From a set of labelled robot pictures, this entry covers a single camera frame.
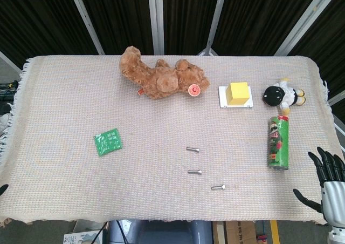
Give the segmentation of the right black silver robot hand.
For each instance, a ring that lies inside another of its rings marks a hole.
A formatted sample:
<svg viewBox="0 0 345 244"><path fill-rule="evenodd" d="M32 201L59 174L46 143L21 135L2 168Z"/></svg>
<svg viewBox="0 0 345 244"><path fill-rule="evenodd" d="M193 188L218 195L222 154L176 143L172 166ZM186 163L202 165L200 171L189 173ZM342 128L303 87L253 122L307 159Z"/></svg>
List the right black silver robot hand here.
<svg viewBox="0 0 345 244"><path fill-rule="evenodd" d="M293 189L296 198L309 208L323 214L332 227L344 228L344 161L336 154L331 154L317 147L319 156L308 152L314 163L321 187L321 202L309 200L298 189Z"/></svg>

